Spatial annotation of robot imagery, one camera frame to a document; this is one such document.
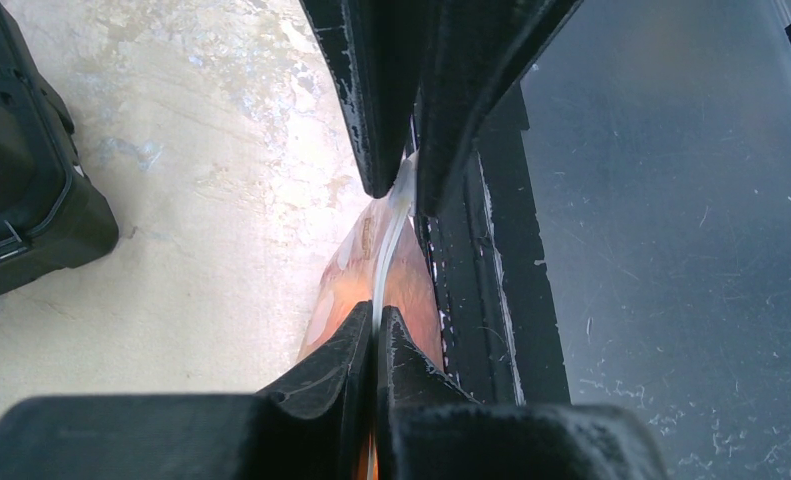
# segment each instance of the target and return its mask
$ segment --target gray metal surface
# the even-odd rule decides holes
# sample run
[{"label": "gray metal surface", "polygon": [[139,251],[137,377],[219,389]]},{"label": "gray metal surface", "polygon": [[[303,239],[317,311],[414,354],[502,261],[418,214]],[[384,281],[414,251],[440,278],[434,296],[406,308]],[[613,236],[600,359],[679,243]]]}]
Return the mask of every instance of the gray metal surface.
[{"label": "gray metal surface", "polygon": [[587,0],[522,81],[572,401],[678,479],[791,478],[791,48],[772,2]]}]

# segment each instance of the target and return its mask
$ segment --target hole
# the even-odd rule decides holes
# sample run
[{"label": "hole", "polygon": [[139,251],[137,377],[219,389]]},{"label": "hole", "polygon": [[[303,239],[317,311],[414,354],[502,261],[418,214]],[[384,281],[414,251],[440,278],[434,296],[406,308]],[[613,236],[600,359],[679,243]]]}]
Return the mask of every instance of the hole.
[{"label": "hole", "polygon": [[6,92],[0,92],[0,99],[3,101],[4,105],[8,107],[12,107],[15,105],[15,99],[12,98],[12,95]]}]

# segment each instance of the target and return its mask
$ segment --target transparent plastic bag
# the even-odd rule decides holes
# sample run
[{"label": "transparent plastic bag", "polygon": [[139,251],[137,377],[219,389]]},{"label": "transparent plastic bag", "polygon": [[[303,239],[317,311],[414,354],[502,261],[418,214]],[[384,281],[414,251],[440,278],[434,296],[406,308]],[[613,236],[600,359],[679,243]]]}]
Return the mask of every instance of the transparent plastic bag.
[{"label": "transparent plastic bag", "polygon": [[[389,196],[372,200],[331,258],[321,276],[299,360],[327,341],[358,302],[372,299],[380,250],[387,227],[397,215],[393,204],[398,199],[390,197],[399,195],[411,195],[410,188],[393,188]],[[433,284],[408,219],[389,264],[383,299],[383,305],[398,307],[413,342],[441,370],[442,340]]]}]

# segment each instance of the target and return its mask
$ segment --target toolbox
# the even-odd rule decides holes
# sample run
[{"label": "toolbox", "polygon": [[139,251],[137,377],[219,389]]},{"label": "toolbox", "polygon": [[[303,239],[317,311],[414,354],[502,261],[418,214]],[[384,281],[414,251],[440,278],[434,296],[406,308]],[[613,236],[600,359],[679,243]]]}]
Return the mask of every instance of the toolbox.
[{"label": "toolbox", "polygon": [[73,133],[0,5],[0,294],[115,247],[118,226],[80,167]]}]

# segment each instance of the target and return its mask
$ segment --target concrete floor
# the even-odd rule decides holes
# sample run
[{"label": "concrete floor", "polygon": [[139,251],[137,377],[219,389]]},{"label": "concrete floor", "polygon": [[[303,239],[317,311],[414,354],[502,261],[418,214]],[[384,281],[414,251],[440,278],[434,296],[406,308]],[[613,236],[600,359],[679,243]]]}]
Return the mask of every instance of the concrete floor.
[{"label": "concrete floor", "polygon": [[4,0],[121,240],[0,297],[0,415],[52,393],[256,390],[368,203],[297,0]]}]

